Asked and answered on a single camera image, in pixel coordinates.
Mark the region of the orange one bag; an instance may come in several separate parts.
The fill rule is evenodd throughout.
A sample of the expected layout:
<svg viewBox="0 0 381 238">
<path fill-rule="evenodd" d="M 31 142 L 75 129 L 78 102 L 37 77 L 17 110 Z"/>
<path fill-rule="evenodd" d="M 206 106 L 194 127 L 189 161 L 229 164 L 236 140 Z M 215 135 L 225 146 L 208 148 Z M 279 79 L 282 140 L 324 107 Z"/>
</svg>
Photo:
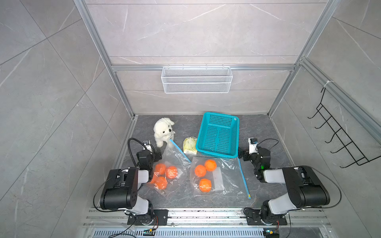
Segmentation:
<svg viewBox="0 0 381 238">
<path fill-rule="evenodd" d="M 204 167 L 207 171 L 213 172 L 217 168 L 217 163 L 214 160 L 209 159 L 205 161 Z"/>
</svg>

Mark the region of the clear zip bag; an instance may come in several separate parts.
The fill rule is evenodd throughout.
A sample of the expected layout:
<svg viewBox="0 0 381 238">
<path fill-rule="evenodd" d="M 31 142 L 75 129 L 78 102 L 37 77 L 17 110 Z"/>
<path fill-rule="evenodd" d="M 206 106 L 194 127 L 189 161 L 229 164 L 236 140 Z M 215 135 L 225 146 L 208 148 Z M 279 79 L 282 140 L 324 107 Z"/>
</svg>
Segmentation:
<svg viewBox="0 0 381 238">
<path fill-rule="evenodd" d="M 213 172 L 206 172 L 202 178 L 194 174 L 197 165 L 204 165 L 206 160 L 212 159 L 217 163 L 217 168 Z M 208 193 L 199 190 L 199 181 L 209 179 L 212 189 Z M 244 196 L 251 199 L 247 183 L 242 171 L 241 162 L 238 158 L 206 158 L 194 157 L 190 166 L 190 185 L 195 196 L 223 195 L 223 196 Z"/>
<path fill-rule="evenodd" d="M 153 178 L 148 187 L 155 189 L 162 196 L 170 196 L 185 185 L 190 167 L 191 160 L 170 140 L 162 159 L 153 165 Z"/>
</svg>

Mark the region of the orange two bag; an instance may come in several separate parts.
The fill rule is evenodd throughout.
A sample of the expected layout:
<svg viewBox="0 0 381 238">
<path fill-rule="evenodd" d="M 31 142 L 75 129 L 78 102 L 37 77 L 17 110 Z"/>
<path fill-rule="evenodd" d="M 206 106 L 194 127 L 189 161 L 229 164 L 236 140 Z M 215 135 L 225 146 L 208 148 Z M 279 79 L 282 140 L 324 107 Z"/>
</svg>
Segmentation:
<svg viewBox="0 0 381 238">
<path fill-rule="evenodd" d="M 206 168 L 204 165 L 197 165 L 194 169 L 194 174 L 199 177 L 199 178 L 202 178 L 206 175 Z"/>
</svg>

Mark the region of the orange three bag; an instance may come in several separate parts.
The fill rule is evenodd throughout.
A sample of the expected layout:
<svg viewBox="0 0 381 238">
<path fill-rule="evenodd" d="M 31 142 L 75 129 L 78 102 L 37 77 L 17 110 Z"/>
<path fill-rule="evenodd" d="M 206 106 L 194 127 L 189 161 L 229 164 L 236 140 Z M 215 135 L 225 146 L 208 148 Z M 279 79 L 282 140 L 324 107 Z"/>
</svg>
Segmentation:
<svg viewBox="0 0 381 238">
<path fill-rule="evenodd" d="M 203 178 L 199 181 L 199 190 L 204 193 L 208 193 L 212 189 L 211 180 Z"/>
</svg>

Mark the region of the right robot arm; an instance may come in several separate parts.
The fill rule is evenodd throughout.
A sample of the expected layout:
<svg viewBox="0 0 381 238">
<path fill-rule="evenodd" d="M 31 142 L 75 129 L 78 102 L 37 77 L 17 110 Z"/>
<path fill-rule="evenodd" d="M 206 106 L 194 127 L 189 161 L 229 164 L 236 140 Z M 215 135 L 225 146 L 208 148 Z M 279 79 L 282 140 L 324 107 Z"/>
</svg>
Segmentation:
<svg viewBox="0 0 381 238">
<path fill-rule="evenodd" d="M 260 146 L 254 137 L 248 139 L 249 149 L 238 148 L 238 158 L 250 161 L 254 166 L 254 174 L 262 183 L 285 184 L 287 192 L 275 199 L 263 202 L 261 209 L 250 207 L 243 209 L 248 220 L 260 219 L 265 225 L 280 224 L 282 217 L 290 211 L 302 209 L 330 209 L 342 201 L 342 190 L 336 182 L 311 166 L 271 168 L 271 151 Z M 316 173 L 324 176 L 339 191 L 339 200 L 330 204 L 330 194 Z"/>
</svg>

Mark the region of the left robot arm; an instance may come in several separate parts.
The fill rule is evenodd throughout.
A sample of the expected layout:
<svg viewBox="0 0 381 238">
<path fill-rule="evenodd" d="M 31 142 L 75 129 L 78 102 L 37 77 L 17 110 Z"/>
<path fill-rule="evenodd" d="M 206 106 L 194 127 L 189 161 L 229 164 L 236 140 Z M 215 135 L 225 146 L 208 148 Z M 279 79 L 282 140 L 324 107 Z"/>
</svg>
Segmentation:
<svg viewBox="0 0 381 238">
<path fill-rule="evenodd" d="M 131 156 L 133 167 L 127 169 L 110 170 L 107 179 L 95 193 L 101 193 L 99 202 L 96 195 L 92 203 L 99 212 L 123 211 L 142 225 L 158 226 L 158 218 L 154 213 L 152 202 L 138 195 L 141 185 L 152 182 L 154 179 L 154 163 L 162 159 L 161 153 L 157 151 L 149 140 L 140 141 L 129 138 L 128 144 L 135 141 L 143 149 L 137 152 L 137 161 Z"/>
</svg>

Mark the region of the orange in left bag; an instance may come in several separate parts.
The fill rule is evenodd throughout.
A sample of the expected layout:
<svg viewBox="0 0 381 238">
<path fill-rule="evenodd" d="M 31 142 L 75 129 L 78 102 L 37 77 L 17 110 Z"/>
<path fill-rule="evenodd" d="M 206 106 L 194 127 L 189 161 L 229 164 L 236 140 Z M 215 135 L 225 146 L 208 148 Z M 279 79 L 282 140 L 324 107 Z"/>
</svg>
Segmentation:
<svg viewBox="0 0 381 238">
<path fill-rule="evenodd" d="M 154 173 L 157 175 L 157 176 L 162 176 L 166 173 L 166 165 L 163 164 L 163 163 L 158 163 L 155 165 L 155 168 L 154 168 Z"/>
</svg>

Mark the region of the white plush dog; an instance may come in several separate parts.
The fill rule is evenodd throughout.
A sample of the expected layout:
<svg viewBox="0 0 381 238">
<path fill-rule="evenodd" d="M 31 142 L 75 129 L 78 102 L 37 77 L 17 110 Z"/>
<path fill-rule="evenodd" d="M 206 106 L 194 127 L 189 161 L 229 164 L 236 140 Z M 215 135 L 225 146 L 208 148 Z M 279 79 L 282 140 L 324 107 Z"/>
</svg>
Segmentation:
<svg viewBox="0 0 381 238">
<path fill-rule="evenodd" d="M 175 132 L 172 126 L 175 123 L 169 118 L 161 118 L 154 125 L 154 138 L 158 148 L 161 148 L 164 143 L 169 143 L 174 139 Z"/>
</svg>

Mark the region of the yellow tissue packet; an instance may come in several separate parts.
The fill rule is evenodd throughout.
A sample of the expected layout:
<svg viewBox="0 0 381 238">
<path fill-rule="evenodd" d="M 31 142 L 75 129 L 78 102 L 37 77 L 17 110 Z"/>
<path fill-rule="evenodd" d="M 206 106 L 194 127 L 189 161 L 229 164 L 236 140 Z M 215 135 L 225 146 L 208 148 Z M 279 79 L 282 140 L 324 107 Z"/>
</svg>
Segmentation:
<svg viewBox="0 0 381 238">
<path fill-rule="evenodd" d="M 185 138 L 183 141 L 183 152 L 187 155 L 195 156 L 197 154 L 196 143 L 197 138 L 194 136 Z"/>
</svg>

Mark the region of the teal plastic basket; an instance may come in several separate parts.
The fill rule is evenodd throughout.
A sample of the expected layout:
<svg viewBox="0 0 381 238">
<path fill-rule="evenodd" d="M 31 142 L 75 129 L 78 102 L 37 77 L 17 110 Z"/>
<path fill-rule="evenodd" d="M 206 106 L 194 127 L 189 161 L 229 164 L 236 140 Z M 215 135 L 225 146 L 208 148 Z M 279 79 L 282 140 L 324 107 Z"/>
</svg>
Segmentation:
<svg viewBox="0 0 381 238">
<path fill-rule="evenodd" d="M 206 112 L 197 137 L 198 152 L 217 158 L 238 157 L 240 119 L 236 116 Z"/>
</svg>

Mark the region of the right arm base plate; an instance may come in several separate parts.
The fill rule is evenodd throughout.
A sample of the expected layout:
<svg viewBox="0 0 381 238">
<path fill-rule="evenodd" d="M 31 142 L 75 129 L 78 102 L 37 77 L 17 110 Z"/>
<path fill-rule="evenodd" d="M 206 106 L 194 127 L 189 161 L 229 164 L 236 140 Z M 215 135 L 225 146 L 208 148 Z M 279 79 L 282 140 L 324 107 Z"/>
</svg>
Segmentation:
<svg viewBox="0 0 381 238">
<path fill-rule="evenodd" d="M 247 224 L 249 226 L 259 226 L 259 225 L 280 225 L 285 226 L 287 225 L 287 220 L 285 218 L 285 215 L 274 215 L 271 212 L 268 211 L 262 211 L 259 209 L 253 209 L 253 208 L 244 208 L 243 213 L 246 217 Z"/>
</svg>

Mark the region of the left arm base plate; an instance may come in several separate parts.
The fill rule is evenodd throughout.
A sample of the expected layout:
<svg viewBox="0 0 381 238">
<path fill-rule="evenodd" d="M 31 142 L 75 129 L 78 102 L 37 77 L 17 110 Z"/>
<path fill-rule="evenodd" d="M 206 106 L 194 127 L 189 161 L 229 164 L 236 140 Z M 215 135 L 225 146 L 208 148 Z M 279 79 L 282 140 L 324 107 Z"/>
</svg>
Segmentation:
<svg viewBox="0 0 381 238">
<path fill-rule="evenodd" d="M 144 215 L 130 214 L 128 216 L 128 225 L 135 224 L 137 226 L 166 226 L 168 220 L 168 209 L 149 210 Z"/>
</svg>

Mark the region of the aluminium rail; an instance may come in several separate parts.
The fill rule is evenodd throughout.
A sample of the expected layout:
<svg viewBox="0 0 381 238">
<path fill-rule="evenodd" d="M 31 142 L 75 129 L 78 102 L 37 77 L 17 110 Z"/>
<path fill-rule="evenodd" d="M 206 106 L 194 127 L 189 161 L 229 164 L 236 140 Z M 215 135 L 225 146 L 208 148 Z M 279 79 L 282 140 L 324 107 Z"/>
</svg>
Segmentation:
<svg viewBox="0 0 381 238">
<path fill-rule="evenodd" d="M 291 211 L 279 215 L 273 222 L 263 222 L 260 210 L 251 208 L 161 208 L 154 210 L 159 227 L 180 226 L 256 226 L 256 227 L 330 227 L 325 213 L 321 210 Z M 102 213 L 90 209 L 85 215 L 82 227 L 123 228 L 135 221 L 132 215 L 122 212 Z"/>
</svg>

